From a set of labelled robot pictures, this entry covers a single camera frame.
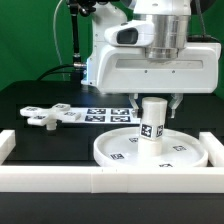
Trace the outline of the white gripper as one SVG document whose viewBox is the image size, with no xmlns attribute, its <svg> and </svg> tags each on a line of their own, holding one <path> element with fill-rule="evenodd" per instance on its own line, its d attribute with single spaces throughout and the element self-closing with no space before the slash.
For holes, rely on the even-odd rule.
<svg viewBox="0 0 224 224">
<path fill-rule="evenodd" d="M 128 93 L 134 118 L 142 116 L 135 93 L 174 93 L 170 117 L 183 100 L 182 93 L 211 93 L 218 84 L 219 43 L 187 43 L 176 59 L 149 59 L 144 48 L 106 45 L 90 84 L 103 93 Z"/>
</svg>

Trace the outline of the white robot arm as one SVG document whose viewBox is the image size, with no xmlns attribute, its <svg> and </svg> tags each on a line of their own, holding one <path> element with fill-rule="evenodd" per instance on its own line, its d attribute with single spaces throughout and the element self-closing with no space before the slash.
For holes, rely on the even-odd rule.
<svg viewBox="0 0 224 224">
<path fill-rule="evenodd" d="M 102 93 L 170 93 L 175 110 L 185 93 L 211 93 L 218 83 L 219 43 L 187 40 L 192 0 L 121 0 L 133 19 L 94 0 L 93 50 L 84 85 Z"/>
</svg>

